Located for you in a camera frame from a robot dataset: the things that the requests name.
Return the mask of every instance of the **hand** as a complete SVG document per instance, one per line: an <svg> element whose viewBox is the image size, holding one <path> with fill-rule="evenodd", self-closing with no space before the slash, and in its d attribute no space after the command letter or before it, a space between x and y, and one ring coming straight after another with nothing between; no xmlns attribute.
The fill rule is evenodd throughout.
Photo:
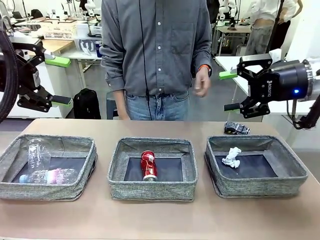
<svg viewBox="0 0 320 240"><path fill-rule="evenodd" d="M280 24L283 24L284 22L285 22L285 16L284 15L280 15L280 18L279 18L279 22L278 22L278 24L280 25Z"/></svg>
<svg viewBox="0 0 320 240"><path fill-rule="evenodd" d="M202 67L195 76L195 94L203 98L207 95L210 87L209 70L206 67Z"/></svg>
<svg viewBox="0 0 320 240"><path fill-rule="evenodd" d="M131 120L127 112L118 112L119 120L129 121Z"/></svg>

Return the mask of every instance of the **bottle cap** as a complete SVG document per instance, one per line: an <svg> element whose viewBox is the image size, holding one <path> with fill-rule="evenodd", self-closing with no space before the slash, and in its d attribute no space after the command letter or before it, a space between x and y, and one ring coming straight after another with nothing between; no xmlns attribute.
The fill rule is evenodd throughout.
<svg viewBox="0 0 320 240"><path fill-rule="evenodd" d="M19 177L19 183L25 184L27 182L28 175L24 174Z"/></svg>

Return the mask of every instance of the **person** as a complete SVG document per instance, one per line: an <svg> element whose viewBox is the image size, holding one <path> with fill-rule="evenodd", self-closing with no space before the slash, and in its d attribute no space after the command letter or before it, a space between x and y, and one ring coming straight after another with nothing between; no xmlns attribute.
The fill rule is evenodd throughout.
<svg viewBox="0 0 320 240"><path fill-rule="evenodd" d="M290 9L288 9L288 16L293 15L292 19L298 16L304 8L302 0L294 0L294 2L296 4L298 3L299 9L296 12L296 9L297 9L296 4ZM291 25L291 20L288 20L287 22L285 22L284 18L280 19L275 31L274 39L272 41L270 50L280 49L282 47L282 45L285 42L290 25Z"/></svg>
<svg viewBox="0 0 320 240"><path fill-rule="evenodd" d="M289 9L296 5L294 0L284 0L280 22L287 22L292 15ZM248 14L252 24L245 55L265 54L274 29L276 16L280 8L278 0L255 0L251 3Z"/></svg>
<svg viewBox="0 0 320 240"><path fill-rule="evenodd" d="M183 121L211 86L206 0L103 0L101 65L122 120Z"/></svg>

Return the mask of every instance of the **shirt pocket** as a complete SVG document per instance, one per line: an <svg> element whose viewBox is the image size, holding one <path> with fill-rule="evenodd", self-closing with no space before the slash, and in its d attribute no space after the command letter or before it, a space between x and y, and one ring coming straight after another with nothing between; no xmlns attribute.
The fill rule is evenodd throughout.
<svg viewBox="0 0 320 240"><path fill-rule="evenodd" d="M194 25L192 23L173 23L171 31L171 51L176 55L190 54Z"/></svg>

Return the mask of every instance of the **storage basket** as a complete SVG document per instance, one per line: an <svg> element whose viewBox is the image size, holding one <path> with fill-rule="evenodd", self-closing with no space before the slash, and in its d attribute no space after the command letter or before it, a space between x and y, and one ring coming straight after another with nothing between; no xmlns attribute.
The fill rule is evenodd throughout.
<svg viewBox="0 0 320 240"><path fill-rule="evenodd" d="M242 152L238 168L222 163L230 148ZM220 197L289 197L297 195L308 171L290 147L274 136L212 136L207 140L206 163Z"/></svg>
<svg viewBox="0 0 320 240"><path fill-rule="evenodd" d="M46 19L39 23L44 39L73 40L77 35L77 20Z"/></svg>
<svg viewBox="0 0 320 240"><path fill-rule="evenodd" d="M50 170L58 167L77 170L72 184L24 184L19 177L28 171L28 142L49 142ZM88 137L30 135L18 136L0 156L0 199L73 201L83 193L98 159L94 140Z"/></svg>
<svg viewBox="0 0 320 240"><path fill-rule="evenodd" d="M157 181L142 181L142 152L155 154ZM122 138L114 151L107 180L116 200L194 200L198 170L190 141L171 138Z"/></svg>

